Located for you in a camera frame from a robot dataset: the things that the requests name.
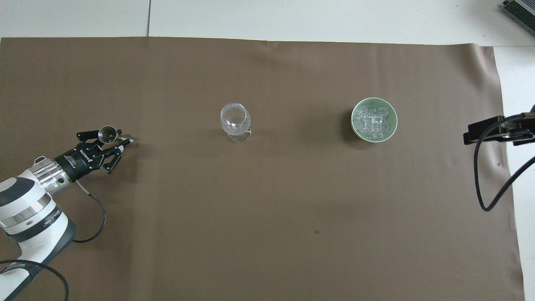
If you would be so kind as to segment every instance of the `brown paper sheet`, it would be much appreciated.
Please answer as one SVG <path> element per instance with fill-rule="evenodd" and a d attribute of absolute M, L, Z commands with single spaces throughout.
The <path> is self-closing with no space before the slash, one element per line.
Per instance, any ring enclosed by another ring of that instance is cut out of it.
<path fill-rule="evenodd" d="M 136 137 L 86 188 L 103 234 L 51 265 L 71 300 L 523 300 L 513 199 L 490 213 L 473 186 L 467 125 L 502 113 L 493 50 L 471 44 L 265 42 L 158 37 L 2 39 L 0 175 L 113 125 Z M 382 144 L 350 112 L 398 113 Z M 232 143 L 219 111 L 253 130 Z M 484 145 L 488 199 L 508 178 Z M 99 227 L 76 187 L 55 197 L 77 238 Z M 1 258 L 18 248 L 0 237 Z M 41 274 L 19 300 L 61 299 Z"/>

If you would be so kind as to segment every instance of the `black band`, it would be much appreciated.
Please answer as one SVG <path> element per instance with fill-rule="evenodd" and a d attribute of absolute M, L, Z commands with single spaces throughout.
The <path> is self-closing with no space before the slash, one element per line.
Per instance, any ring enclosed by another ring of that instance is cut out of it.
<path fill-rule="evenodd" d="M 8 189 L 0 192 L 0 207 L 20 199 L 20 197 L 30 191 L 35 184 L 34 181 L 27 178 L 14 178 L 16 180 L 15 183 Z"/>
<path fill-rule="evenodd" d="M 13 234 L 13 235 L 7 235 L 10 240 L 12 240 L 14 243 L 20 243 L 25 240 L 28 240 L 37 234 L 45 231 L 48 227 L 50 227 L 53 223 L 55 223 L 58 219 L 58 217 L 62 214 L 62 209 L 56 205 L 54 210 L 50 212 L 45 218 L 40 220 L 37 224 L 31 226 L 30 228 L 22 231 L 21 233 Z"/>

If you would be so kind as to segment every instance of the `white surface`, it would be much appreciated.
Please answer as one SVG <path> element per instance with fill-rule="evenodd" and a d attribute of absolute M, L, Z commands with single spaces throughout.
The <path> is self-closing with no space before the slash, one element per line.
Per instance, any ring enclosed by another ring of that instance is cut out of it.
<path fill-rule="evenodd" d="M 535 46 L 501 0 L 152 0 L 151 36 Z"/>
<path fill-rule="evenodd" d="M 145 36 L 149 0 L 0 0 L 0 37 Z"/>
<path fill-rule="evenodd" d="M 527 112 L 535 104 L 535 47 L 495 47 L 500 74 L 503 114 Z M 535 143 L 513 146 L 507 143 L 509 169 L 513 174 L 535 156 Z M 524 272 L 526 300 L 535 300 L 535 165 L 513 183 L 516 230 Z"/>
<path fill-rule="evenodd" d="M 535 46 L 501 0 L 152 0 L 151 36 Z M 148 0 L 0 0 L 0 37 L 145 36 Z M 505 115 L 535 104 L 535 47 L 497 47 Z M 511 173 L 535 144 L 510 147 Z M 513 185 L 527 301 L 535 301 L 534 167 Z"/>

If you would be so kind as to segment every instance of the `clear glass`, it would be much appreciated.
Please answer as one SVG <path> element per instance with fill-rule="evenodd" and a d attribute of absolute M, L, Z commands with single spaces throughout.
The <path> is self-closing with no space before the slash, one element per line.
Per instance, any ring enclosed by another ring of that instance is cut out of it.
<path fill-rule="evenodd" d="M 251 116 L 239 103 L 229 103 L 221 109 L 221 127 L 234 142 L 244 142 L 251 137 Z"/>

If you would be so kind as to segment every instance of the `thick black cable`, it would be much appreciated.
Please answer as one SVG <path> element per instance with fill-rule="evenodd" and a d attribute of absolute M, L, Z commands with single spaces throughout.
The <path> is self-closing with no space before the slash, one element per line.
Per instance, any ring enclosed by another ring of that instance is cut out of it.
<path fill-rule="evenodd" d="M 87 195 L 92 197 L 93 199 L 95 199 L 97 201 L 97 203 L 100 205 L 100 207 L 102 208 L 103 219 L 102 219 L 101 228 L 98 230 L 98 232 L 95 235 L 93 235 L 92 237 L 90 237 L 88 239 L 84 239 L 84 240 L 76 240 L 76 239 L 72 240 L 73 242 L 79 243 L 79 244 L 90 242 L 91 240 L 95 239 L 98 235 L 100 235 L 102 230 L 104 230 L 104 226 L 106 225 L 106 209 L 104 208 L 104 204 L 102 204 L 102 202 L 99 199 L 97 199 L 94 195 L 92 195 L 91 193 L 87 193 Z"/>
<path fill-rule="evenodd" d="M 514 121 L 518 121 L 518 120 L 521 120 L 525 117 L 524 114 L 518 114 L 518 115 L 512 115 L 512 116 L 509 116 L 509 117 L 506 117 L 500 121 L 497 121 L 493 124 L 491 124 L 489 127 L 487 127 L 482 133 L 481 133 L 481 136 L 479 137 L 479 139 L 477 140 L 476 142 L 476 149 L 474 150 L 474 154 L 473 154 L 473 174 L 474 174 L 474 180 L 476 182 L 476 194 L 477 194 L 477 198 L 479 200 L 479 205 L 481 207 L 481 209 L 483 209 L 484 211 L 486 212 L 489 212 L 490 210 L 492 210 L 492 208 L 494 208 L 494 206 L 496 205 L 496 203 L 498 203 L 498 200 L 500 200 L 500 198 L 503 196 L 503 194 L 505 193 L 505 191 L 507 190 L 507 188 L 509 188 L 511 186 L 511 184 L 520 176 L 520 174 L 522 174 L 526 169 L 528 169 L 533 163 L 535 163 L 535 157 L 531 158 L 529 161 L 527 161 L 524 165 L 522 165 L 508 180 L 507 182 L 505 182 L 505 184 L 502 186 L 502 188 L 500 189 L 500 191 L 496 194 L 496 196 L 494 197 L 494 199 L 492 200 L 492 202 L 490 203 L 490 205 L 488 207 L 485 206 L 485 204 L 483 203 L 483 199 L 481 197 L 481 191 L 480 191 L 480 188 L 479 188 L 479 174 L 478 174 L 478 166 L 477 166 L 477 158 L 478 158 L 478 153 L 479 153 L 479 148 L 481 146 L 481 143 L 483 143 L 483 140 L 485 140 L 485 138 L 487 138 L 488 134 L 494 130 L 496 127 L 498 127 L 500 124 L 502 123 L 505 123 L 505 122 L 514 122 Z"/>
<path fill-rule="evenodd" d="M 30 265 L 36 265 L 36 266 L 39 266 L 39 267 L 42 267 L 44 269 L 47 269 L 49 271 L 51 271 L 54 275 L 58 276 L 58 278 L 63 282 L 63 287 L 65 288 L 65 301 L 68 301 L 68 284 L 67 284 L 67 280 L 65 280 L 65 277 L 63 277 L 62 274 L 60 274 L 58 271 L 56 271 L 55 269 L 45 265 L 45 264 L 42 264 L 40 262 L 36 262 L 36 261 L 31 261 L 31 260 L 24 260 L 24 259 L 8 259 L 8 260 L 0 260 L 0 264 L 10 264 L 10 263 L 15 263 L 15 262 L 19 262 L 19 263 L 22 263 L 22 264 L 30 264 Z"/>

